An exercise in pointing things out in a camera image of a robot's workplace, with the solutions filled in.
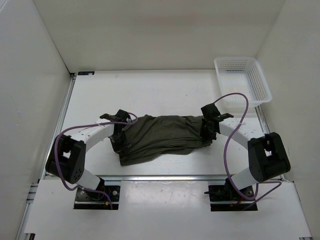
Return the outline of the olive green shorts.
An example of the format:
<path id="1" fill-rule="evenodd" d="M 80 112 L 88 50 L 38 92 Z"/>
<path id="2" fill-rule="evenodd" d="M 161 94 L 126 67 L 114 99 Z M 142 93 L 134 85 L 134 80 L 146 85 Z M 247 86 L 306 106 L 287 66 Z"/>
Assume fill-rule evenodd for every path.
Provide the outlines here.
<path id="1" fill-rule="evenodd" d="M 121 166 L 150 162 L 161 155 L 188 155 L 213 143 L 202 138 L 202 116 L 144 115 L 123 128 L 122 141 L 112 140 Z"/>

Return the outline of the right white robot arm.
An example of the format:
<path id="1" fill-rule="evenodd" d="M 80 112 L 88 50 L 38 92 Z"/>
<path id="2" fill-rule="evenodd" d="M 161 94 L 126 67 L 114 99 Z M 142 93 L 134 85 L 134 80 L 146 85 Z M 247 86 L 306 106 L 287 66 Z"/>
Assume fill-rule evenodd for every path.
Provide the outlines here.
<path id="1" fill-rule="evenodd" d="M 221 114 L 214 103 L 201 108 L 203 119 L 200 136 L 216 140 L 217 134 L 228 137 L 223 149 L 223 162 L 227 173 L 224 193 L 230 200 L 238 199 L 243 189 L 285 174 L 291 164 L 281 136 L 276 132 L 261 134 L 253 127 L 234 119 L 229 113 Z M 248 152 L 248 167 L 231 175 L 227 163 L 227 151 L 233 140 Z"/>

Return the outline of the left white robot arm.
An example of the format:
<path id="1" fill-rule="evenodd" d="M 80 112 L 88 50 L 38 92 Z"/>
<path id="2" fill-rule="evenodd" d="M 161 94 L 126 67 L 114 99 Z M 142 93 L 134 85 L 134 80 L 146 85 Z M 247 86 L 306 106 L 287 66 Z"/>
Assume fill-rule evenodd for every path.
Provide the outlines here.
<path id="1" fill-rule="evenodd" d="M 59 177 L 66 189 L 72 191 L 68 184 L 76 185 L 93 200 L 100 200 L 105 194 L 105 182 L 85 169 L 86 153 L 105 139 L 110 139 L 115 153 L 125 153 L 131 144 L 124 128 L 137 120 L 133 113 L 120 109 L 115 115 L 101 115 L 93 124 L 65 129 L 54 140 L 45 165 L 46 172 Z"/>

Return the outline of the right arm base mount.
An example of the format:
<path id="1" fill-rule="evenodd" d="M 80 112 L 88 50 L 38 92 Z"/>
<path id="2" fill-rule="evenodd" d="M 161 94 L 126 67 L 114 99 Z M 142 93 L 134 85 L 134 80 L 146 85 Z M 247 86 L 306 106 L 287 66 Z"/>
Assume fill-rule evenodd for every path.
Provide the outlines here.
<path id="1" fill-rule="evenodd" d="M 209 184 L 204 192 L 209 196 L 211 212 L 254 212 L 258 211 L 256 199 L 247 200 L 240 196 L 228 178 L 222 184 Z"/>

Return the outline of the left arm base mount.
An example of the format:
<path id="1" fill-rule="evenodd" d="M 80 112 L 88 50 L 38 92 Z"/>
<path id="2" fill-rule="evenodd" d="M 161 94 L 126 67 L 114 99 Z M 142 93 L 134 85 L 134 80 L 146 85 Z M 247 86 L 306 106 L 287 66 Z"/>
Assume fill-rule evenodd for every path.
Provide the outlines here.
<path id="1" fill-rule="evenodd" d="M 121 186 L 108 183 L 100 183 L 92 192 L 78 188 L 75 194 L 73 208 L 75 210 L 118 210 L 120 203 Z"/>

